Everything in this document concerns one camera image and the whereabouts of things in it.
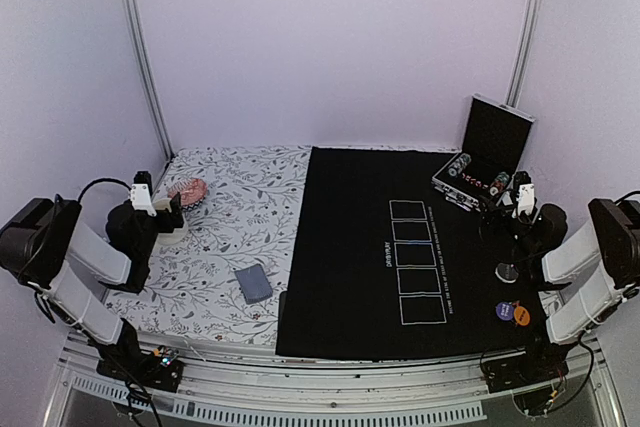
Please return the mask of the black dealer button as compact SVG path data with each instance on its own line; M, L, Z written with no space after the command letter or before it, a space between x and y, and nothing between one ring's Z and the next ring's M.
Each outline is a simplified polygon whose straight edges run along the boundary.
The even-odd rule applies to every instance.
M495 275L501 282L513 284L518 280L519 272L513 264L499 263L496 266Z

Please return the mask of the purple small blind button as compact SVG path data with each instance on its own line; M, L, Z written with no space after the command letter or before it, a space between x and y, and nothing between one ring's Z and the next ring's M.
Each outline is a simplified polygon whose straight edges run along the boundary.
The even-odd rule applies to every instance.
M496 316L505 322L510 322L514 318L514 305L510 302L499 302L495 307Z

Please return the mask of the orange big blind button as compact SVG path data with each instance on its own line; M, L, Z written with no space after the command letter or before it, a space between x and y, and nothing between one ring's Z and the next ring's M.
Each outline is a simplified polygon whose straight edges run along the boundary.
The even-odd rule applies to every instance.
M519 326L528 326L531 322L531 315L527 308L523 306L517 306L514 309L513 320Z

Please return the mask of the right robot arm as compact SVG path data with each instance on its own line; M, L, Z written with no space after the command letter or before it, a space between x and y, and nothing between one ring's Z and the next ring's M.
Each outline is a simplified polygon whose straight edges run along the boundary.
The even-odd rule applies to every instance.
M595 198L589 218L568 236L564 210L535 207L533 186L480 200L481 230L490 226L514 242L496 277L523 281L538 291L567 288L570 298L544 321L550 343L570 345L639 292L639 192Z

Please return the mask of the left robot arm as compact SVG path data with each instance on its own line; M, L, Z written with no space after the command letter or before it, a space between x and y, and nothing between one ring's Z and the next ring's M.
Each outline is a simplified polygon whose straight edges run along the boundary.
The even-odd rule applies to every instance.
M32 289L48 314L84 333L128 381L148 373L135 328L106 307L97 286L139 294L157 241L184 231L179 195L154 201L147 181L107 216L100 236L81 218L81 199L34 198L1 229L1 266Z

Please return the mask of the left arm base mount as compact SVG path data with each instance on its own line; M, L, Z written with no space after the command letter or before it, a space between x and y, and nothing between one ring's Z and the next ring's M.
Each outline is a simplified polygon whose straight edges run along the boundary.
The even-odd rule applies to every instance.
M144 352L131 343L98 344L96 348L100 354L98 374L136 387L178 391L184 370L178 350L160 345Z

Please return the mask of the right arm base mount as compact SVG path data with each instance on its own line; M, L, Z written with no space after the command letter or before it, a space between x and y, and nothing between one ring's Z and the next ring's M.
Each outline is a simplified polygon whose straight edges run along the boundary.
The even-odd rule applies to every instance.
M511 357L485 360L479 367L490 393L535 386L545 387L523 391L512 397L516 408L526 416L546 415L566 387L569 368L566 362L569 346L548 344L529 346L523 353Z

